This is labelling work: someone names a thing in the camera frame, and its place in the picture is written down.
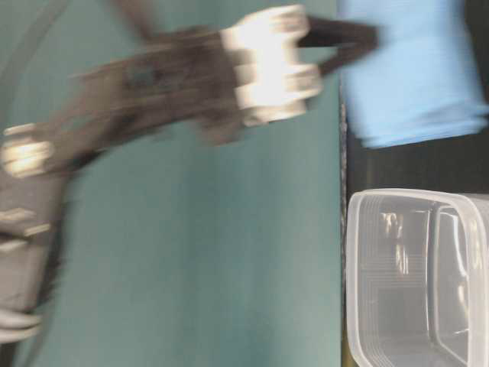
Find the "black surface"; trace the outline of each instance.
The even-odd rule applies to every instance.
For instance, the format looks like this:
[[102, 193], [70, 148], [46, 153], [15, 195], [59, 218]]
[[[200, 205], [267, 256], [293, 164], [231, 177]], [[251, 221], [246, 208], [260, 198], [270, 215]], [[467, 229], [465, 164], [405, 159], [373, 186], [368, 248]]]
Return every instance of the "black surface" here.
[[[467, 0], [486, 98], [489, 97], [489, 0]], [[347, 196], [371, 188], [402, 187], [450, 193], [489, 193], [489, 128], [477, 135], [367, 149], [348, 133]]]

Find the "robotic arm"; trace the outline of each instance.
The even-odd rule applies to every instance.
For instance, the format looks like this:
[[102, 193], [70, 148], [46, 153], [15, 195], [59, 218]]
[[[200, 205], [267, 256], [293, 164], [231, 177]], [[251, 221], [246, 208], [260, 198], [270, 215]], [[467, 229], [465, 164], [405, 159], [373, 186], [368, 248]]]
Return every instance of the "robotic arm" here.
[[[0, 344], [35, 335], [43, 279], [65, 215], [65, 195], [82, 169], [127, 141], [196, 120], [212, 145], [246, 127], [306, 112], [321, 78], [377, 46], [375, 28], [309, 17], [300, 5], [270, 8], [234, 27], [158, 34], [141, 4], [112, 0], [144, 52], [79, 76], [81, 89], [47, 122], [5, 130], [0, 151]], [[339, 47], [300, 63], [298, 47]], [[84, 125], [73, 127], [73, 120]]]

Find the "plastic container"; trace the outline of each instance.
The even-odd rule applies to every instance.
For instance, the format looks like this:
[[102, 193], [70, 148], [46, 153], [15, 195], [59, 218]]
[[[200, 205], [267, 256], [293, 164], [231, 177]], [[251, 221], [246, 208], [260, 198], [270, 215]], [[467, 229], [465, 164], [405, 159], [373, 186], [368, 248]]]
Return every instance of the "plastic container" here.
[[360, 367], [488, 367], [489, 197], [356, 193], [347, 318]]

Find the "blue cloth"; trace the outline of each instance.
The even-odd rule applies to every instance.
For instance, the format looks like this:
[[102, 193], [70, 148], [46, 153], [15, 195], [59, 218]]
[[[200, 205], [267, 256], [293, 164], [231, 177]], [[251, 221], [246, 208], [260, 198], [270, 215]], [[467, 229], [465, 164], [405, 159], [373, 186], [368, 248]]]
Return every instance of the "blue cloth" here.
[[351, 129], [370, 148], [479, 132], [484, 102], [462, 0], [345, 0], [380, 47], [343, 70]]

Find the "cable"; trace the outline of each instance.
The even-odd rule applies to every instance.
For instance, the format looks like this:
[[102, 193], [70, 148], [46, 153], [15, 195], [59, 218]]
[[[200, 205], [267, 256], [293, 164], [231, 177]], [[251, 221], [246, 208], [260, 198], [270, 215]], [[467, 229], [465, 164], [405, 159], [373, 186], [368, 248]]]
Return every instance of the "cable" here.
[[20, 43], [8, 58], [0, 74], [0, 124], [10, 119], [11, 107], [22, 75], [47, 32], [64, 13], [71, 0], [50, 0], [38, 13], [36, 19], [22, 36]]

